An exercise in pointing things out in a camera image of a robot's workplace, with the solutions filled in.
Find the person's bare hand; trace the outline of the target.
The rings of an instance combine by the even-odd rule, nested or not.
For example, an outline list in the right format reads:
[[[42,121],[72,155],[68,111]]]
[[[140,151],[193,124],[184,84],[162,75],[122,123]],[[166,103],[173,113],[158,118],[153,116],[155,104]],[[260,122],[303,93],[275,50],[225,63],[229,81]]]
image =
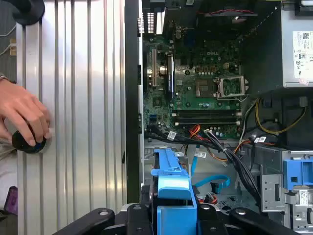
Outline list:
[[[0,76],[0,140],[12,143],[12,134],[4,124],[9,120],[30,146],[51,138],[50,113],[39,99],[22,86]]]

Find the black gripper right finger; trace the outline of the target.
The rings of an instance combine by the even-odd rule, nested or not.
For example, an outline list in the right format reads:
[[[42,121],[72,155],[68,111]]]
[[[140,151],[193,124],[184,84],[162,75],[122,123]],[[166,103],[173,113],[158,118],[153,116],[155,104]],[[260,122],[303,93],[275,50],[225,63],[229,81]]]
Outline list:
[[[295,235],[295,231],[286,228],[266,216],[250,209],[238,207],[225,215],[214,205],[200,203],[197,207],[197,234],[199,235]]]

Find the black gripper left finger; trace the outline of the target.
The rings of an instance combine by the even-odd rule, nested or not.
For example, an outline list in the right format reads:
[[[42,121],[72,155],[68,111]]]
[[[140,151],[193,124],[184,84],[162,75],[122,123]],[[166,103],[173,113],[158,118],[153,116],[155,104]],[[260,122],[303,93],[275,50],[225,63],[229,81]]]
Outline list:
[[[139,203],[122,206],[115,214],[97,208],[57,231],[56,235],[152,235],[149,186],[141,188]]]

